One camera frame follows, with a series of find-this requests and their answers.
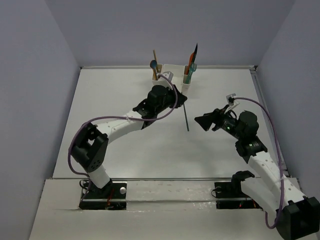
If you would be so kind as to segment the orange plastic knife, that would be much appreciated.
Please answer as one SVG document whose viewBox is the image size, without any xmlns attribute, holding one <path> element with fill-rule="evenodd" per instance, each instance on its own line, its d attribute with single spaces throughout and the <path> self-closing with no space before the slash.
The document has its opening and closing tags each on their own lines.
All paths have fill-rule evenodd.
<svg viewBox="0 0 320 240">
<path fill-rule="evenodd" d="M 188 74 L 191 64 L 194 63 L 194 61 L 195 61 L 196 55 L 197 54 L 195 51 L 190 55 L 188 66 L 186 67 L 186 70 L 185 70 L 185 75 Z"/>
</svg>

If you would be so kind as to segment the teal plastic knife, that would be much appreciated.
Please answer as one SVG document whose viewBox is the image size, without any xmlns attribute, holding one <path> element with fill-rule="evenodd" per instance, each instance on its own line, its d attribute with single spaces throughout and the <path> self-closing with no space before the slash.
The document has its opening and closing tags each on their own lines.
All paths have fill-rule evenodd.
<svg viewBox="0 0 320 240">
<path fill-rule="evenodd" d="M 185 84 L 190 84 L 193 72 L 194 72 L 194 69 L 190 67 L 188 70 L 187 77 L 185 79 Z"/>
</svg>

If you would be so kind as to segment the long teal chopstick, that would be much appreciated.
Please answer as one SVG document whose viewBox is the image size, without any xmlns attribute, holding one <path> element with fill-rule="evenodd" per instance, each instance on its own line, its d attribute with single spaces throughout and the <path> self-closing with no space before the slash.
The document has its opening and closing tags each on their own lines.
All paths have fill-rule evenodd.
<svg viewBox="0 0 320 240">
<path fill-rule="evenodd" d="M 190 131 L 190 128 L 189 128 L 189 122 L 188 122 L 188 116 L 187 116 L 187 111 L 186 111 L 186 106 L 185 104 L 183 104 L 183 112 L 184 112 L 184 119 L 185 119 L 185 124 L 186 124 L 186 130 L 187 132 Z"/>
</svg>

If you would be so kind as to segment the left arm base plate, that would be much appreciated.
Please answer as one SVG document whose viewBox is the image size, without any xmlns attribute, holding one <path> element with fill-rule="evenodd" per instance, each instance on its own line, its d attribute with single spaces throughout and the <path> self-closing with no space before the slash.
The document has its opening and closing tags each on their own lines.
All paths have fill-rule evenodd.
<svg viewBox="0 0 320 240">
<path fill-rule="evenodd" d="M 113 181 L 100 189 L 88 180 L 79 182 L 81 187 L 78 207 L 81 210 L 120 211 L 127 209 L 127 182 Z"/>
</svg>

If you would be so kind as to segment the white utensil caddy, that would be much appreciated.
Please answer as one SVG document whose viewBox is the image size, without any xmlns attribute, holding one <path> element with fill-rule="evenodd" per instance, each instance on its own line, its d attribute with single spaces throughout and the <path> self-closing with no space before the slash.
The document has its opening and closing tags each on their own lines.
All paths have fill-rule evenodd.
<svg viewBox="0 0 320 240">
<path fill-rule="evenodd" d="M 150 68 L 152 69 L 152 84 L 154 86 L 159 85 L 163 87 L 169 87 L 170 89 L 173 88 L 173 85 L 179 86 L 183 95 L 188 99 L 188 90 L 191 84 L 185 84 L 187 78 L 187 75 L 185 74 L 186 66 L 174 64 L 158 64 L 160 73 L 166 71 L 171 71 L 173 73 L 173 79 L 171 82 L 155 80 L 155 72 L 153 66 L 151 66 Z"/>
</svg>

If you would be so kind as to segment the black handled steel knife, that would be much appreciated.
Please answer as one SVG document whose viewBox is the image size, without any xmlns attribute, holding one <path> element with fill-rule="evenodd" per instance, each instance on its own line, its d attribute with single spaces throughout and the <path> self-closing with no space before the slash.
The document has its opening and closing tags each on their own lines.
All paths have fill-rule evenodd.
<svg viewBox="0 0 320 240">
<path fill-rule="evenodd" d="M 196 56 L 197 56 L 197 52 L 198 52 L 198 44 L 196 44 L 193 53 L 190 55 L 188 66 L 187 66 L 187 69 L 186 69 L 186 72 L 185 72 L 186 75 L 189 73 L 189 68 L 190 68 L 191 64 L 193 64 L 195 62 L 195 59 L 196 59 Z"/>
</svg>

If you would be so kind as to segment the teal plastic fork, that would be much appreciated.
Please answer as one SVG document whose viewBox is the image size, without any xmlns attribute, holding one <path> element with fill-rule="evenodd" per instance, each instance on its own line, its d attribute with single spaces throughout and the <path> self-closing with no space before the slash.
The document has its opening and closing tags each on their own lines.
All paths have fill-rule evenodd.
<svg viewBox="0 0 320 240">
<path fill-rule="evenodd" d="M 192 63 L 188 69 L 188 74 L 187 74 L 187 78 L 185 80 L 185 84 L 190 84 L 191 83 L 191 78 L 192 78 L 192 74 L 197 70 L 197 64 L 196 63 Z"/>
</svg>

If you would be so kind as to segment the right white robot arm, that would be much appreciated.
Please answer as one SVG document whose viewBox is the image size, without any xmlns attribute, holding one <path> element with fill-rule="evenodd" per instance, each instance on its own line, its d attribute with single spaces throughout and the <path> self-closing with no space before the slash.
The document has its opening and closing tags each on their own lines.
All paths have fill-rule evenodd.
<svg viewBox="0 0 320 240">
<path fill-rule="evenodd" d="M 235 196 L 246 195 L 265 212 L 265 220 L 284 240 L 297 240 L 320 230 L 320 203 L 307 197 L 281 172 L 267 147 L 258 138 L 257 116 L 243 111 L 232 117 L 227 107 L 215 109 L 194 119 L 205 131 L 224 130 L 236 138 L 240 157 L 259 175 L 238 171 L 232 176 L 230 190 Z"/>
</svg>

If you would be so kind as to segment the long orange chopstick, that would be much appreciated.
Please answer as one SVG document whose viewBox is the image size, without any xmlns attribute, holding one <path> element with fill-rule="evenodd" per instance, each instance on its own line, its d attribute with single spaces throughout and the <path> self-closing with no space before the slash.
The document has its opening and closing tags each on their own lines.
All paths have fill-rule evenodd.
<svg viewBox="0 0 320 240">
<path fill-rule="evenodd" d="M 154 70 L 154 75 L 155 75 L 155 80 L 157 81 L 157 77 L 156 77 L 156 64 L 157 64 L 157 57 L 156 57 L 156 50 L 153 49 L 153 57 L 154 57 L 154 61 L 153 61 L 153 70 Z"/>
</svg>

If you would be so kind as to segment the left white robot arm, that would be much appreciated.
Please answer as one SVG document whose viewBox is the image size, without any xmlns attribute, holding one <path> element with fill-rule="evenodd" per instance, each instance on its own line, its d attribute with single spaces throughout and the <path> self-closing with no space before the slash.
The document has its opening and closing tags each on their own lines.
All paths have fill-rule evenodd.
<svg viewBox="0 0 320 240">
<path fill-rule="evenodd" d="M 188 98 L 178 91 L 175 85 L 165 87 L 154 85 L 147 97 L 123 116 L 104 116 L 105 123 L 85 122 L 73 137 L 68 149 L 67 160 L 74 159 L 84 169 L 83 175 L 89 178 L 93 191 L 104 198 L 110 194 L 112 180 L 103 162 L 108 144 L 135 131 L 140 131 L 155 121 L 166 109 L 181 107 Z"/>
</svg>

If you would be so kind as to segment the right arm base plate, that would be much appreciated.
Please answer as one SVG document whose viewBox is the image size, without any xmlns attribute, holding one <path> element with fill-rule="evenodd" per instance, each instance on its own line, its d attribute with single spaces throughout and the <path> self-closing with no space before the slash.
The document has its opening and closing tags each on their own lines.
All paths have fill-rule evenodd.
<svg viewBox="0 0 320 240">
<path fill-rule="evenodd" d="M 248 195 L 242 192 L 236 192 L 231 182 L 215 182 L 210 194 L 215 198 L 216 208 L 218 210 L 262 209 L 260 205 Z"/>
</svg>

